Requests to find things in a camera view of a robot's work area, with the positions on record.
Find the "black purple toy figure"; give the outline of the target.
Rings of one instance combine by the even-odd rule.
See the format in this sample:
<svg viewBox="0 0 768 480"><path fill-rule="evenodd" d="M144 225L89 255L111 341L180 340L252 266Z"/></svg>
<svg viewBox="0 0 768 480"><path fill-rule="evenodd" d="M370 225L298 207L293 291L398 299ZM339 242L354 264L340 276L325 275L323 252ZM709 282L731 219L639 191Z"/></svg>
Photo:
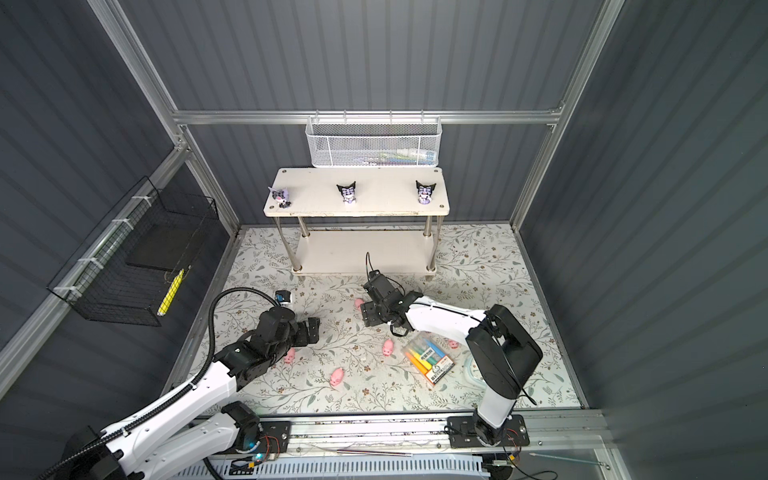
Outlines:
<svg viewBox="0 0 768 480"><path fill-rule="evenodd" d="M344 204L351 205L356 203L356 182L353 181L346 185L336 185L337 190Z"/></svg>

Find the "black purple toy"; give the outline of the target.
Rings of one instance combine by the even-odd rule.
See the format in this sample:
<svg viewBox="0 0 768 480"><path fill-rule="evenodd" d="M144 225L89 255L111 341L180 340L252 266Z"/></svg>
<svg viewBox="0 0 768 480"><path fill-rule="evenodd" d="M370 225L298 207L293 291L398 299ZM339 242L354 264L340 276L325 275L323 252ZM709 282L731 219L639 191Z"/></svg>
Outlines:
<svg viewBox="0 0 768 480"><path fill-rule="evenodd" d="M432 202L433 194L437 187L436 183L425 184L419 181L415 182L417 199L421 205L429 205Z"/></svg>

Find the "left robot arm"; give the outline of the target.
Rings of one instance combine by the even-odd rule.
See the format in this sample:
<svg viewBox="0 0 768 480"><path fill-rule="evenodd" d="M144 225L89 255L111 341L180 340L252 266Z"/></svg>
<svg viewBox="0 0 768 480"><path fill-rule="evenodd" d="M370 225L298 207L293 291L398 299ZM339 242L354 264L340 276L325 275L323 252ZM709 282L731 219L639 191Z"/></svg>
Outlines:
<svg viewBox="0 0 768 480"><path fill-rule="evenodd" d="M276 299L268 301L256 328L221 350L209 348L192 378L123 420L73 435L41 478L167 479L228 450L259 462L278 452L279 437L234 396L291 349L317 343L320 321L299 320Z"/></svg>

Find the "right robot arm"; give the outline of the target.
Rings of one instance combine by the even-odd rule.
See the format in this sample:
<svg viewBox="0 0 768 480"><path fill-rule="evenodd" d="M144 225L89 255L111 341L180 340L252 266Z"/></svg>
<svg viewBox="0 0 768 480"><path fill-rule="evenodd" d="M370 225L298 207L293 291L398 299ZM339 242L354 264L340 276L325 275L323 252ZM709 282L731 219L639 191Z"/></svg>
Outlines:
<svg viewBox="0 0 768 480"><path fill-rule="evenodd" d="M474 428L486 445L501 442L504 424L526 382L543 359L543 351L511 311L499 304L469 310L404 292L378 270L367 274L363 288L371 298L361 306L368 326L387 324L396 336L436 334L469 349L485 383L473 414Z"/></svg>

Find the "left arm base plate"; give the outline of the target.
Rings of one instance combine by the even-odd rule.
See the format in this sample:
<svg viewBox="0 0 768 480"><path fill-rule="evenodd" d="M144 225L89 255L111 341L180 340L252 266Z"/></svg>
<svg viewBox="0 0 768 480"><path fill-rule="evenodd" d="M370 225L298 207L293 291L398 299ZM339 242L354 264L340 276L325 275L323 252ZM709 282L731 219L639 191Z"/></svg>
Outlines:
<svg viewBox="0 0 768 480"><path fill-rule="evenodd" d="M243 428L233 448L242 454L280 455L288 449L292 423L289 421L267 421Z"/></svg>

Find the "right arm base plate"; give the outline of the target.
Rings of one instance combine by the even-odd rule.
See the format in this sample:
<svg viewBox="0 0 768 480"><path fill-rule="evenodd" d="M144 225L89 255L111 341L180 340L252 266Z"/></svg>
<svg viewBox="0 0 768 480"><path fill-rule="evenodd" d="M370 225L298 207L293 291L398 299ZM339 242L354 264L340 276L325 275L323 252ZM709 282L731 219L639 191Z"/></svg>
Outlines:
<svg viewBox="0 0 768 480"><path fill-rule="evenodd" d="M530 445L528 429L521 415L509 415L498 428L493 428L475 415L451 416L446 420L444 432L452 448L517 449Z"/></svg>

